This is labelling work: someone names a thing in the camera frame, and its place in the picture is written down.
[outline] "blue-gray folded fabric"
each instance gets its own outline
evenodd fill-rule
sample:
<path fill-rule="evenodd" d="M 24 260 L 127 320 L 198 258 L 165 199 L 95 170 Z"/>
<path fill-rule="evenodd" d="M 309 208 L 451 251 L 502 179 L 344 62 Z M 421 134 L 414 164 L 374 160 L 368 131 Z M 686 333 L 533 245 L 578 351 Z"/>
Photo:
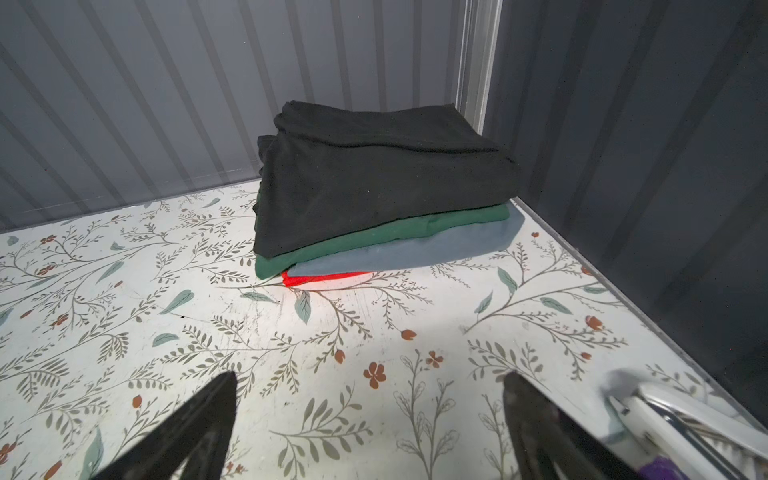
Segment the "blue-gray folded fabric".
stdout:
<path fill-rule="evenodd" d="M 434 265 L 485 255 L 509 247 L 522 227 L 523 214 L 507 202 L 509 218 L 448 228 L 431 237 L 393 240 L 297 263 L 290 276 L 381 272 Z"/>

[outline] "black folded fabric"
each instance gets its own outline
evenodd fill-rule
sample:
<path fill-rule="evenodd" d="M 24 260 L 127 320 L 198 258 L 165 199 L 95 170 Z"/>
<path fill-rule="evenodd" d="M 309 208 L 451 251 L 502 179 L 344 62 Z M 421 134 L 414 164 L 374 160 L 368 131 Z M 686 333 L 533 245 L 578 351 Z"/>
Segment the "black folded fabric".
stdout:
<path fill-rule="evenodd" d="M 518 166 L 453 105 L 376 113 L 290 101 L 275 126 L 276 137 L 258 141 L 253 250 L 264 257 L 518 193 Z"/>

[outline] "green shirt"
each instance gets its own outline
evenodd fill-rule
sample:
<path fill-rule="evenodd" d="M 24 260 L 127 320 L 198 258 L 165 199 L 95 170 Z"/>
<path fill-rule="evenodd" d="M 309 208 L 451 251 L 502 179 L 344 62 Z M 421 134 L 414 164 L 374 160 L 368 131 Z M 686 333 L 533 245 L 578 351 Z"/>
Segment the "green shirt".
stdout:
<path fill-rule="evenodd" d="M 369 247 L 403 238 L 429 237 L 448 228 L 469 225 L 470 223 L 506 220 L 508 217 L 509 210 L 506 205 L 502 204 L 493 207 L 403 218 L 383 223 L 377 227 L 313 243 L 272 258 L 257 254 L 256 276 L 263 280 L 287 270 L 295 263 L 306 262 L 332 253 L 346 252 L 355 248 Z"/>

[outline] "folded clothing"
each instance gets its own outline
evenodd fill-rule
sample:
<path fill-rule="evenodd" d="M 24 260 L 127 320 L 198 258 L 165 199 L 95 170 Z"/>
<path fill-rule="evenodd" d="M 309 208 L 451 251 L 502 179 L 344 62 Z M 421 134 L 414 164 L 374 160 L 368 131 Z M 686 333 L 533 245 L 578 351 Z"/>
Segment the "folded clothing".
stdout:
<path fill-rule="evenodd" d="M 259 212 L 266 205 L 261 204 Z M 377 227 L 348 233 L 322 242 L 313 243 L 304 248 L 292 252 L 283 253 L 276 257 L 266 258 L 256 254 L 256 276 L 260 279 L 270 278 L 283 272 L 295 263 L 343 252 L 378 243 L 385 243 L 401 238 L 429 237 L 448 228 L 470 223 L 494 222 L 509 217 L 509 210 L 505 205 L 493 207 L 475 208 L 472 210 L 459 210 L 445 214 L 423 215 L 410 217 L 393 222 L 384 223 Z"/>
<path fill-rule="evenodd" d="M 258 142 L 253 251 L 263 257 L 518 193 L 518 166 L 452 105 L 378 113 L 291 101 L 275 126 L 275 138 Z"/>
<path fill-rule="evenodd" d="M 369 247 L 325 255 L 298 263 L 290 276 L 333 275 L 342 272 L 382 272 L 435 265 L 485 255 L 509 247 L 525 217 L 508 201 L 506 220 L 470 223 L 448 228 L 430 237 L 393 240 Z"/>
<path fill-rule="evenodd" d="M 289 276 L 288 272 L 283 272 L 283 285 L 299 286 L 310 282 L 326 282 L 328 280 L 340 280 L 351 276 L 365 275 L 369 272 L 335 273 L 333 275 L 312 275 L 312 276 Z"/>

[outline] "floral print surface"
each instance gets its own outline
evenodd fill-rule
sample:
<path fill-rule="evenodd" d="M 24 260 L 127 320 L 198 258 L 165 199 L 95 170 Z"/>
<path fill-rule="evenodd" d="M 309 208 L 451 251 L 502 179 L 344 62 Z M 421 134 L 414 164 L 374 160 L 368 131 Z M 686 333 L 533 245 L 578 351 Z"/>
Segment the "floral print surface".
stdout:
<path fill-rule="evenodd" d="M 288 287 L 258 182 L 0 237 L 0 478 L 89 478 L 224 370 L 222 478 L 512 478 L 517 371 L 594 435 L 618 371 L 733 412 L 540 225 L 509 248 Z"/>

